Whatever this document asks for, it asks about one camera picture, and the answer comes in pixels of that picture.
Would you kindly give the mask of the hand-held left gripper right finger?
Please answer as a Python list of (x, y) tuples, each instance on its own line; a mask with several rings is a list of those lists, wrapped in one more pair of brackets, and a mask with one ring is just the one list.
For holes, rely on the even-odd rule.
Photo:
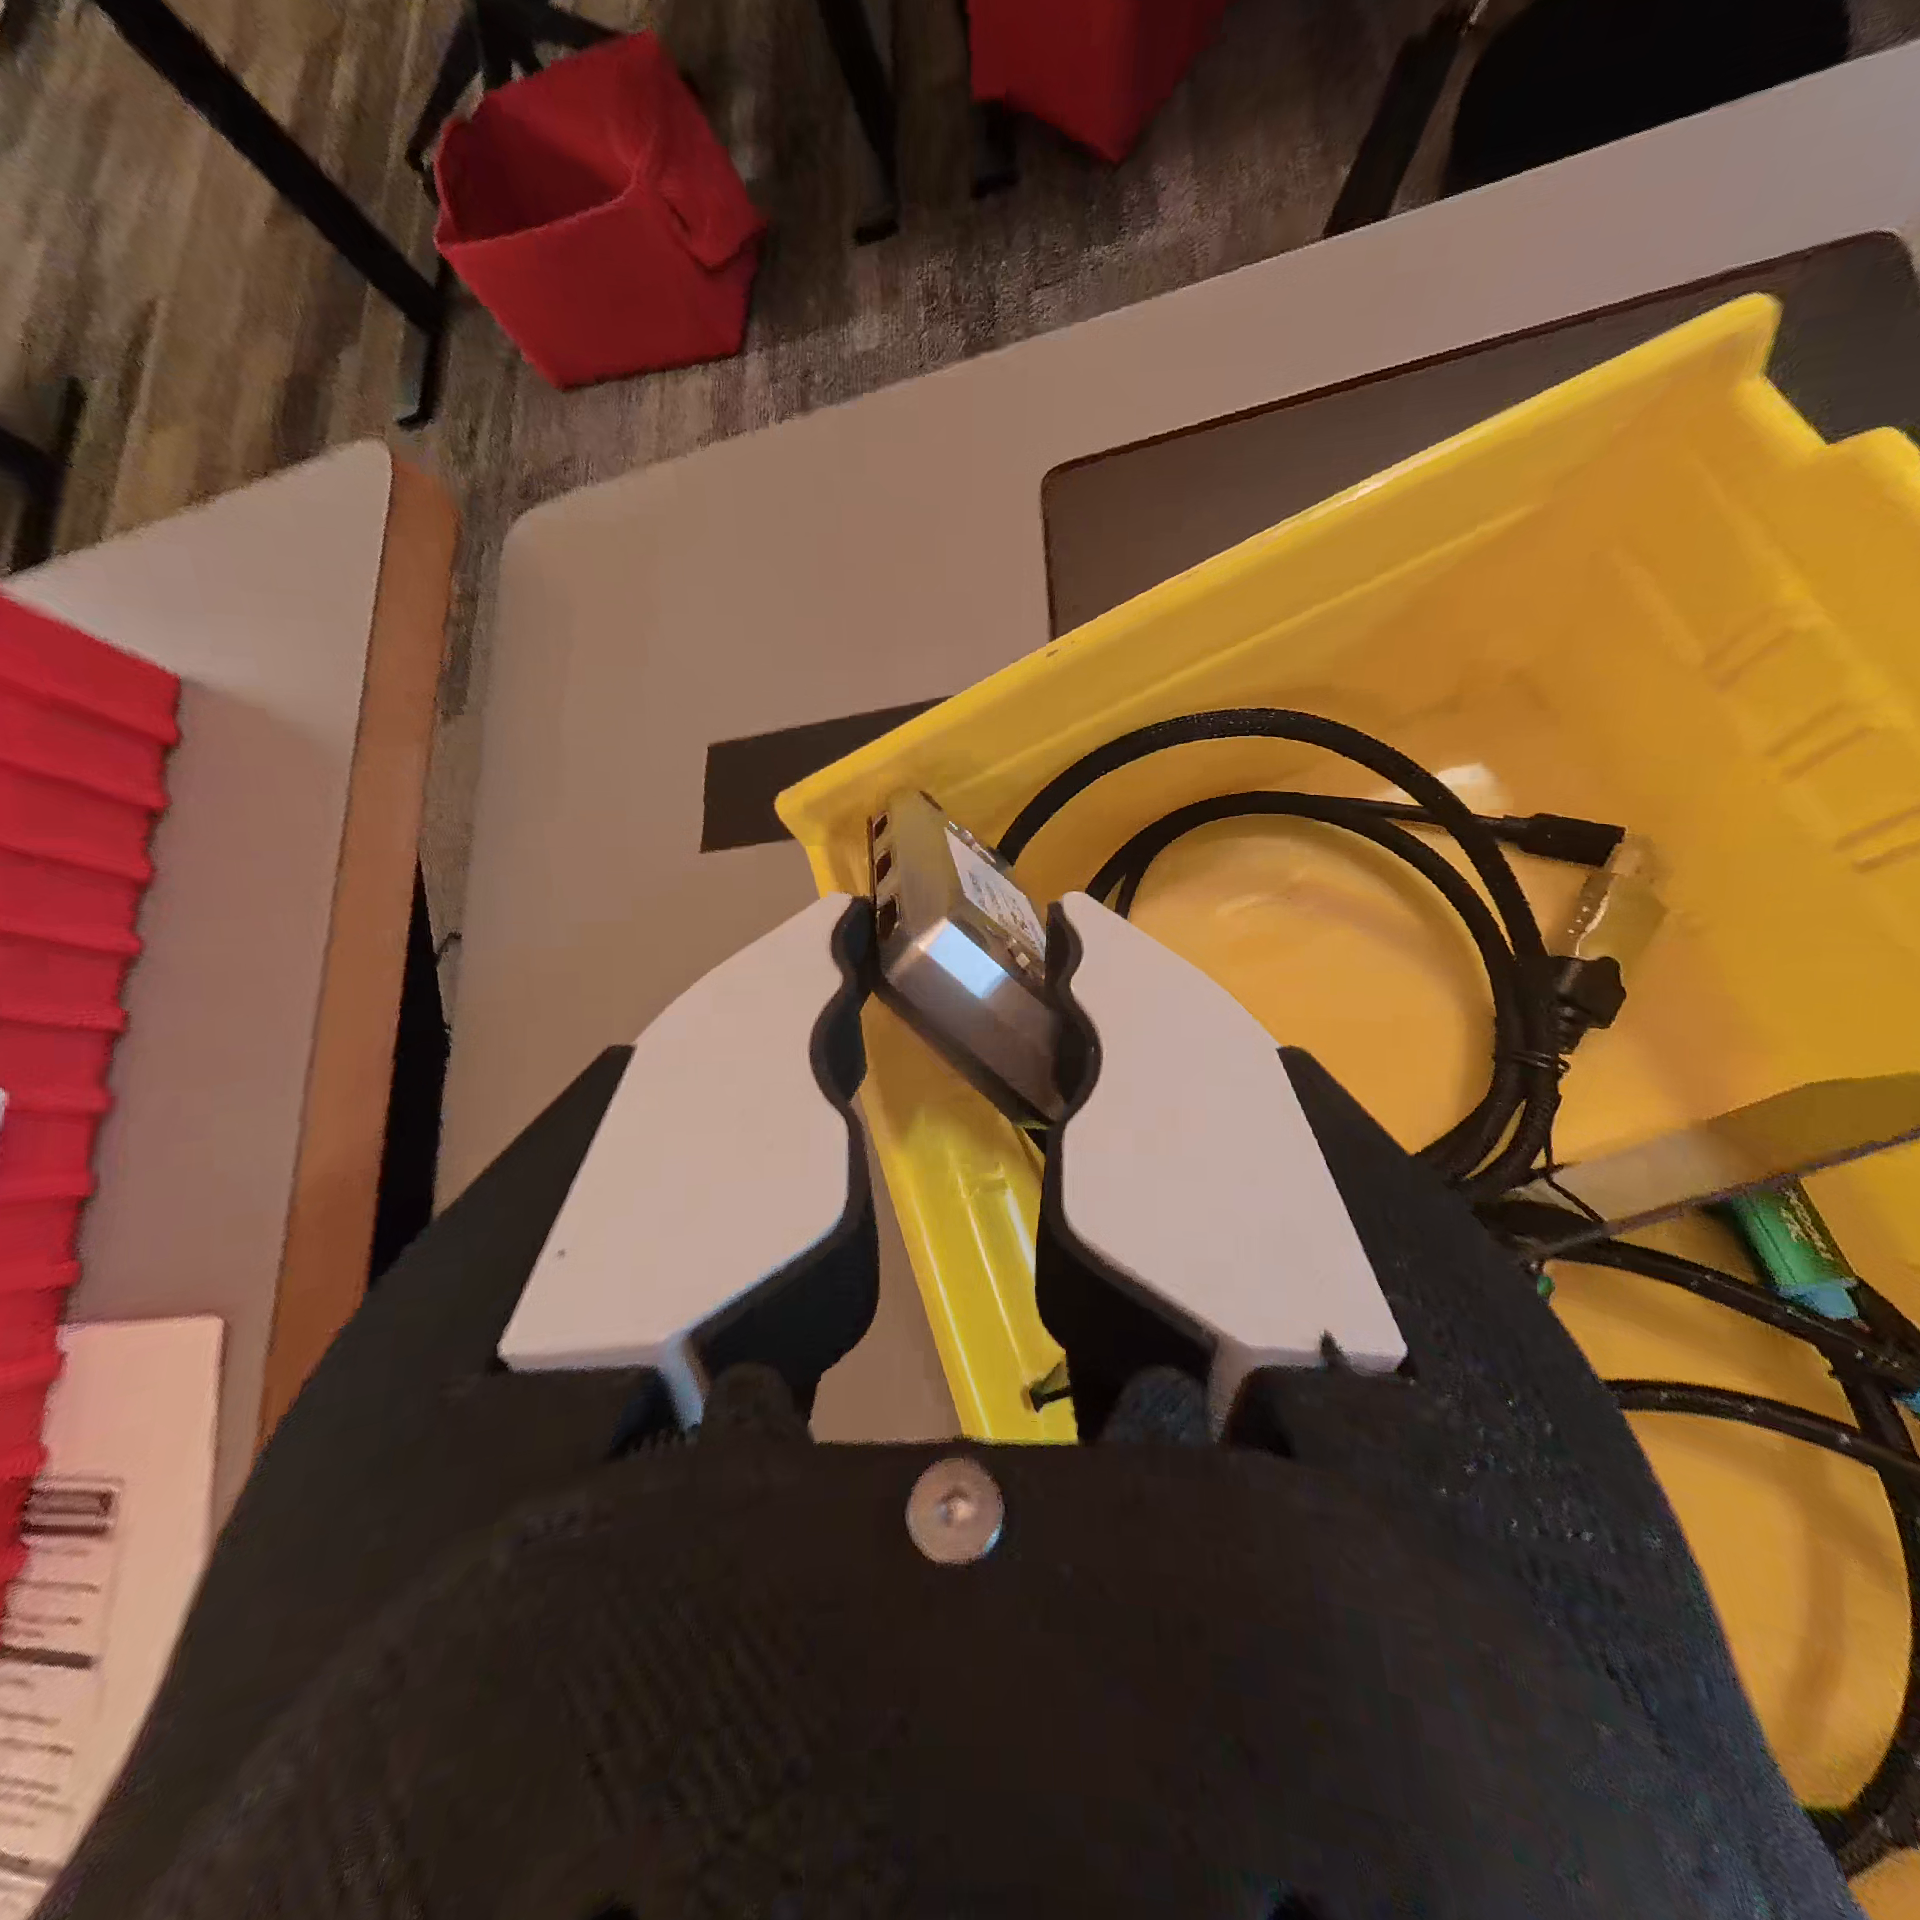
[(1209, 975), (1088, 893), (1046, 916), (1063, 1115), (1042, 1188), (1042, 1322), (1073, 1375), (1113, 1309), (1206, 1375), (1394, 1375), (1408, 1344), (1280, 1045)]

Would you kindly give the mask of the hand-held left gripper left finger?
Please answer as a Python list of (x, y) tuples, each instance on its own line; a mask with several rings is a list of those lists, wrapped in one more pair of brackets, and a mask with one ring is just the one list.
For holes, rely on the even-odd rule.
[(825, 897), (630, 1047), (496, 1355), (515, 1375), (826, 1375), (877, 1307), (857, 1120), (873, 901)]

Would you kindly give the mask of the black silver adapter hub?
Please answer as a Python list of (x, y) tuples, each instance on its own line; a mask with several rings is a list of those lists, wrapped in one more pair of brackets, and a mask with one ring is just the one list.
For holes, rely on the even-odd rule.
[(871, 893), (877, 997), (1003, 1119), (1057, 1122), (1046, 932), (1010, 865), (899, 786), (871, 816)]

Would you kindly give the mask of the yellow plastic bin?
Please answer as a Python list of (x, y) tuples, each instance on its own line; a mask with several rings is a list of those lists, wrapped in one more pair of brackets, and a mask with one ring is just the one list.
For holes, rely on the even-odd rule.
[[(865, 883), (869, 818), (927, 792), (1014, 849), (1042, 905), (1160, 816), (1240, 792), (1389, 800), (1294, 740), (1179, 744), (1016, 828), (1066, 767), (1184, 714), (1325, 716), (1465, 802), (1619, 825), (1662, 921), (1584, 1040), (1567, 1161), (1801, 1085), (1914, 1072), (1914, 443), (1824, 440), (1769, 377), (1782, 309), (1719, 305), (1174, 573), (777, 800), (823, 893)], [(1439, 893), (1319, 823), (1195, 828), (1135, 921), (1310, 1049), (1409, 1147), (1493, 1075), (1493, 1004)], [(961, 1433), (1065, 1443), (1031, 1388), (1038, 1147), (890, 1016), (865, 1115)], [(1639, 1269), (1560, 1261), (1552, 1305), (1633, 1427), (1792, 1785), (1837, 1813), (1874, 1915), (1914, 1915), (1914, 1493), (1794, 1445), (1770, 1404), (1914, 1461), (1914, 1410), (1864, 1410), (1797, 1335)]]

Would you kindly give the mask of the black tape patch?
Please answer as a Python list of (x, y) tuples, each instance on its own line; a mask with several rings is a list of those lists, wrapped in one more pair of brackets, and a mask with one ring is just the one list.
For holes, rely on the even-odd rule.
[(728, 852), (777, 847), (790, 837), (777, 797), (823, 768), (915, 721), (941, 697), (713, 740), (704, 755), (698, 851)]

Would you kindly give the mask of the red plastic bin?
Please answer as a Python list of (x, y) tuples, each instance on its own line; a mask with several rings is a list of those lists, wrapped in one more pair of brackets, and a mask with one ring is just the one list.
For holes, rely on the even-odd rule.
[(168, 805), (177, 676), (2, 600), (2, 1586), (13, 1586), (79, 1216)]

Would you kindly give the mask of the white printed paper sheet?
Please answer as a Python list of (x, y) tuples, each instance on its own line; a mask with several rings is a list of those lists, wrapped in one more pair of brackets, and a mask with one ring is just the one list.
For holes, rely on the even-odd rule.
[(32, 1915), (127, 1761), (213, 1537), (224, 1323), (74, 1323), (5, 1596), (2, 1915)]

